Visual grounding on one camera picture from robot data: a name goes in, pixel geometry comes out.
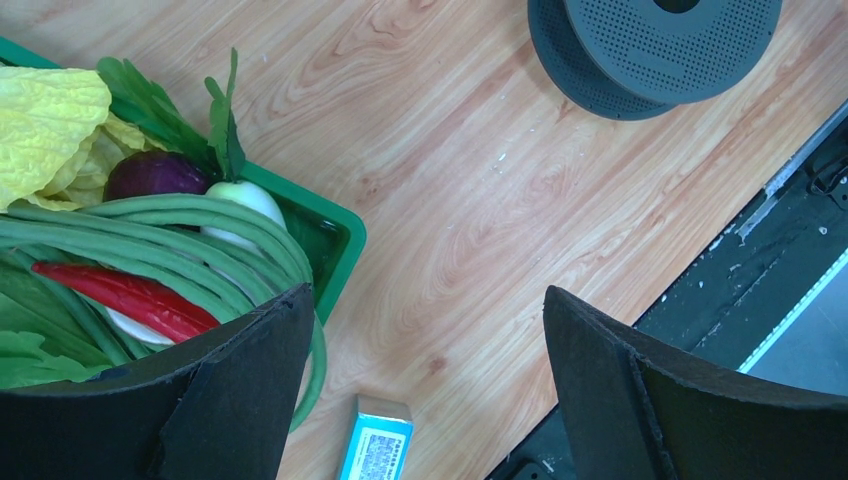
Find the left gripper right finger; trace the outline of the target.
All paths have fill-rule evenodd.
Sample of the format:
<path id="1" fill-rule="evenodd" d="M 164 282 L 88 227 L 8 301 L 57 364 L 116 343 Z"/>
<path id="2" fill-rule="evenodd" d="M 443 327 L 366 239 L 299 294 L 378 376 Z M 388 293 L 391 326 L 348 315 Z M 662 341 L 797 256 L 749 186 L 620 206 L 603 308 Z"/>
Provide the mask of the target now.
<path id="1" fill-rule="evenodd" d="M 544 333 L 580 479 L 843 479 L 847 400 L 715 365 L 557 286 Z"/>

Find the dark grey cable spool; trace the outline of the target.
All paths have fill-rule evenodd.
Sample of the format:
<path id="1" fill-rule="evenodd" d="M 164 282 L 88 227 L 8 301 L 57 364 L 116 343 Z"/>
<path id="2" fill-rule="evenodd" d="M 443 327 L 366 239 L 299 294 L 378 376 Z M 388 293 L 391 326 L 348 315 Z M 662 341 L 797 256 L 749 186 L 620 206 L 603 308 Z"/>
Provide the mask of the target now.
<path id="1" fill-rule="evenodd" d="M 738 84 L 776 31 L 779 1 L 558 1 L 527 4 L 553 84 L 584 110 L 638 121 Z"/>

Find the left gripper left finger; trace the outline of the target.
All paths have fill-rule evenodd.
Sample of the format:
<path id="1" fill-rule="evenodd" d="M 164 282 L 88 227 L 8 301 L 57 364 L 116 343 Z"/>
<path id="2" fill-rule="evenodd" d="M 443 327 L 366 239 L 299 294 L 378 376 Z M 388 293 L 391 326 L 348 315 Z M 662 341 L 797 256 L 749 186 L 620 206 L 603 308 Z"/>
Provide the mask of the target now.
<path id="1" fill-rule="evenodd" d="M 273 479 L 313 334 L 312 289 L 83 382 L 1 394 L 5 479 Z"/>

